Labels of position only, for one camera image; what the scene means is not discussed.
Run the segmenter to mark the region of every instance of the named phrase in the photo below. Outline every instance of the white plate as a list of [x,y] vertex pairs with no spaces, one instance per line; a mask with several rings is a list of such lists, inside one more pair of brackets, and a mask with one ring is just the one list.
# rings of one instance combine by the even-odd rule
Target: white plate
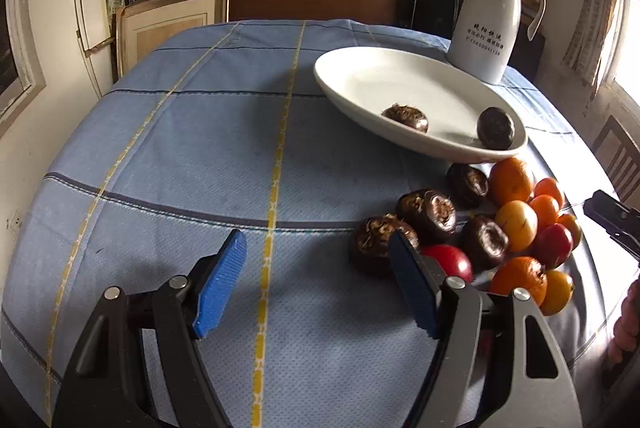
[[[527,145],[522,120],[499,95],[464,71],[425,56],[346,47],[318,58],[314,75],[341,112],[401,147],[457,163],[484,163],[513,157]],[[382,116],[395,103],[420,109],[429,120],[427,133]],[[478,139],[476,123],[487,107],[500,107],[513,118],[509,150],[488,150]]]

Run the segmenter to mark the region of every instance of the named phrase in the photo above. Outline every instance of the human hand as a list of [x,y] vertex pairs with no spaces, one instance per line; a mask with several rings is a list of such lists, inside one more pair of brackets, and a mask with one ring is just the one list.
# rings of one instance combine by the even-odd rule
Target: human hand
[[622,301],[622,315],[613,325],[613,339],[609,343],[609,363],[622,363],[623,351],[636,350],[636,336],[640,332],[640,319],[634,307],[634,299],[640,293],[640,279],[629,286],[626,298]]

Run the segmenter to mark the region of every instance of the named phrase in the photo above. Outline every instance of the curtain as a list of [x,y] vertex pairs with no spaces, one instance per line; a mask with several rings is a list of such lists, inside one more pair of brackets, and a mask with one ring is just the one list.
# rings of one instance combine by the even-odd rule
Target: curtain
[[584,0],[574,36],[567,47],[562,62],[569,66],[587,85],[597,90],[605,37],[614,23],[617,0]]

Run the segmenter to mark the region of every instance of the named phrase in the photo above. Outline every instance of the wooden chair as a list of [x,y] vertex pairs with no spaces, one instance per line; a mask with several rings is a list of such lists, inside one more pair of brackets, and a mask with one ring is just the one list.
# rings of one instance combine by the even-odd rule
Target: wooden chair
[[620,142],[620,146],[605,172],[620,201],[625,202],[640,185],[640,149],[617,119],[609,116],[593,142],[593,153],[602,145],[609,132]]

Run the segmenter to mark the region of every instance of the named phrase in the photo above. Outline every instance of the white thermos jug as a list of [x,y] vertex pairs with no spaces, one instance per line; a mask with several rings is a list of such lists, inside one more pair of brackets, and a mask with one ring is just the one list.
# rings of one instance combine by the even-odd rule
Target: white thermos jug
[[[545,13],[540,0],[527,30],[533,40]],[[459,69],[491,84],[499,84],[520,25],[521,0],[465,0],[453,31],[447,59]]]

